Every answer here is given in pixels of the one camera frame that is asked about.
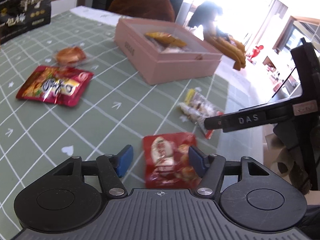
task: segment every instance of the pink box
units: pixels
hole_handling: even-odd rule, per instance
[[[194,52],[159,53],[144,37],[147,32],[166,32],[180,38]],[[212,76],[222,53],[180,25],[147,19],[120,19],[115,42],[150,85]]]

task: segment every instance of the snack package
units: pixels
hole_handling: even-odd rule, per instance
[[[61,66],[77,66],[86,58],[84,51],[77,46],[64,48],[55,55],[56,61]]]
[[[193,123],[199,126],[207,140],[211,138],[214,130],[207,130],[204,127],[204,119],[223,115],[223,112],[219,111],[214,104],[209,102],[195,89],[189,89],[184,103],[179,103],[179,107]]]
[[[184,41],[173,37],[169,33],[145,33],[145,37],[154,44],[160,53],[181,53],[190,51]]]
[[[168,133],[143,138],[146,188],[195,188],[200,178],[189,165],[189,146],[196,146],[192,133]]]
[[[22,85],[17,99],[75,106],[93,73],[73,67],[39,66]]]

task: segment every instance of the white heart print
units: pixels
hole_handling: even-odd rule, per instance
[[[71,146],[65,146],[61,149],[61,151],[65,154],[67,154],[68,156],[72,156],[73,155],[73,145]]]

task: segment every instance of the black package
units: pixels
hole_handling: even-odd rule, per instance
[[[0,42],[49,24],[51,0],[0,0]]]

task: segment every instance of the ribbed gray plate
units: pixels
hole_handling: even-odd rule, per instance
[[[253,233],[229,222],[211,200],[193,197],[188,190],[134,189],[111,200],[91,224],[63,234],[30,229],[18,240],[302,240],[298,229],[277,234]]]

